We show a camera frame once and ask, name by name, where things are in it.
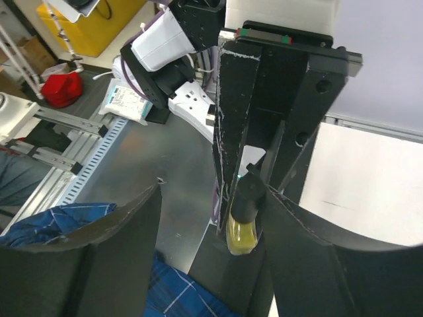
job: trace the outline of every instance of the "black metal bracket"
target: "black metal bracket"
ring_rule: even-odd
[[[225,25],[226,0],[213,7],[175,0],[169,8],[197,52],[217,45],[219,32]]]
[[[130,68],[144,95],[154,107],[146,120],[164,124],[169,117],[168,100],[175,97],[174,92],[187,81],[195,78],[195,70],[190,66],[187,57],[177,59],[162,69],[148,72],[139,63],[132,51],[132,44],[125,45],[120,50],[124,61]]]

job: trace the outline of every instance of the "cable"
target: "cable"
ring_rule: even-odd
[[[192,68],[196,68],[196,66],[194,65],[194,60],[192,59],[190,54],[186,54],[186,57],[190,60],[190,64]]]
[[[214,69],[207,70],[207,69],[196,68],[196,66],[194,65],[194,60],[192,59],[190,54],[186,54],[186,57],[190,60],[191,67],[194,68],[196,71],[201,71],[203,73],[213,73]]]
[[[104,0],[104,2],[106,2],[107,8],[108,8],[108,17],[105,17],[101,13],[101,11],[98,9],[98,5],[95,7],[95,11],[97,11],[102,18],[104,18],[106,20],[110,20],[113,16],[112,7],[110,6],[110,3],[107,0]]]
[[[197,63],[198,63],[199,68],[202,68],[202,69],[205,68],[204,67],[204,65],[205,65],[204,58],[203,58],[203,55],[201,53],[197,53]],[[205,85],[206,85],[206,76],[203,75],[203,81],[202,81],[202,84],[201,84],[201,88],[204,88]]]

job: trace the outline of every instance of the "white cable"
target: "white cable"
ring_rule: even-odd
[[[187,58],[190,60],[191,67],[194,68],[196,71],[201,71],[203,73],[213,73],[214,69],[210,69],[209,71],[206,71],[205,69],[196,68],[194,65],[194,60],[192,59],[190,54],[186,54]]]
[[[112,72],[112,71],[108,71],[107,73],[103,73],[103,74],[100,74],[100,75],[94,76],[94,77],[93,77],[93,80],[94,80],[94,81],[96,81],[96,80],[97,80],[97,79],[99,79],[100,77],[103,77],[103,76],[105,76],[105,75],[109,75],[109,74],[113,74],[113,72]]]
[[[213,69],[210,69],[209,71],[206,71],[205,69],[197,68],[196,71],[201,71],[203,73],[213,73],[214,72],[214,68]]]
[[[190,54],[186,54],[186,56],[190,60],[191,67],[195,69],[196,67],[194,65],[194,60],[192,59],[191,55]]]

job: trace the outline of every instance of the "cardboard box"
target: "cardboard box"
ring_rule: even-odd
[[[55,59],[47,52],[35,36],[30,40],[22,38],[18,43],[16,43],[16,45],[28,61],[29,65],[31,65],[34,71],[39,75],[41,75],[47,68],[56,64]],[[10,73],[12,71],[11,68],[14,68],[13,64],[9,61],[5,52],[0,50],[0,65],[3,64],[9,75],[14,77],[13,74]]]
[[[0,92],[6,92],[12,96],[27,99],[28,97],[19,89],[19,86],[6,74],[5,70],[0,67]]]

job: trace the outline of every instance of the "floor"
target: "floor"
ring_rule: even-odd
[[[82,56],[82,62],[87,65],[109,69],[112,68],[113,59],[120,54],[120,49],[125,44],[126,40],[140,31],[139,26],[142,22],[147,23],[153,18],[153,16],[154,4],[148,2],[141,10],[138,11],[126,27],[98,57]],[[69,61],[71,59],[71,55],[69,52],[63,52],[59,55],[59,58]]]

